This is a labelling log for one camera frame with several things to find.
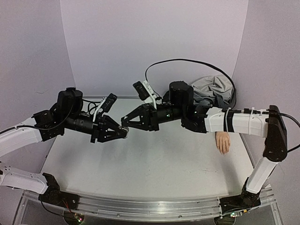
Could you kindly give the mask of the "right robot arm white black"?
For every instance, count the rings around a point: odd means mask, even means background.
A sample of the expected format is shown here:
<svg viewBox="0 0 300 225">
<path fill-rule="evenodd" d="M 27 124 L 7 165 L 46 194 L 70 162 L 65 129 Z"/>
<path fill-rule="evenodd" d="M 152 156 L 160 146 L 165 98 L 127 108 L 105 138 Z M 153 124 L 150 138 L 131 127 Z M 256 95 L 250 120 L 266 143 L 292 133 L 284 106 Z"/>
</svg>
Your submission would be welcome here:
<svg viewBox="0 0 300 225">
<path fill-rule="evenodd" d="M 183 128 L 197 133 L 225 131 L 265 138 L 262 157 L 246 179 L 241 194 L 219 200 L 224 215 L 249 210 L 261 204 L 259 194 L 264 183 L 288 153 L 287 131 L 277 106 L 270 105 L 267 110 L 225 110 L 196 106 L 193 87 L 184 81 L 170 83 L 169 101 L 158 105 L 147 81 L 136 82 L 133 87 L 144 104 L 121 119 L 124 127 L 158 131 L 161 123 L 181 120 Z"/>
</svg>

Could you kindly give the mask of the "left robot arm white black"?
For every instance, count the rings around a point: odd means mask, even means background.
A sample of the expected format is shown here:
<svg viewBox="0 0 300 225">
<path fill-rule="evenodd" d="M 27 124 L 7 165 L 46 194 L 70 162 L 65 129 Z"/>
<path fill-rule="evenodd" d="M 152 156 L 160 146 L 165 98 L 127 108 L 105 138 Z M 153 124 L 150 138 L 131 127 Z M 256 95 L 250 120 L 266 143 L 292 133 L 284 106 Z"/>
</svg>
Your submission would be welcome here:
<svg viewBox="0 0 300 225">
<path fill-rule="evenodd" d="M 59 92 L 58 100 L 51 109 L 38 112 L 20 124 L 1 131 L 0 155 L 64 135 L 65 129 L 90 135 L 91 143 L 125 139 L 128 128 L 107 115 L 116 100 L 117 96 L 110 94 L 100 102 L 94 114 L 90 115 L 82 110 L 83 93 L 75 87 L 66 88 Z M 63 193 L 50 174 L 34 174 L 1 165 L 0 184 L 44 194 L 54 205 L 63 201 Z"/>
</svg>

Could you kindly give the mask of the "small nail polish bottle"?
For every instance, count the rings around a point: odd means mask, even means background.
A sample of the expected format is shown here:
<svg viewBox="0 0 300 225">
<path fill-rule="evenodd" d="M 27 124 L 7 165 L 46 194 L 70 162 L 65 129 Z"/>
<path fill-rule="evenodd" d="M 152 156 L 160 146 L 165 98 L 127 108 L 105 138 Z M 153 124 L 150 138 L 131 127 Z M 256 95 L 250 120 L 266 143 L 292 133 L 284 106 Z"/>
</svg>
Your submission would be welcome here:
<svg viewBox="0 0 300 225">
<path fill-rule="evenodd" d="M 121 129 L 123 132 L 126 132 L 126 133 L 129 132 L 129 128 L 128 128 L 128 127 L 120 126 L 120 129 Z"/>
</svg>

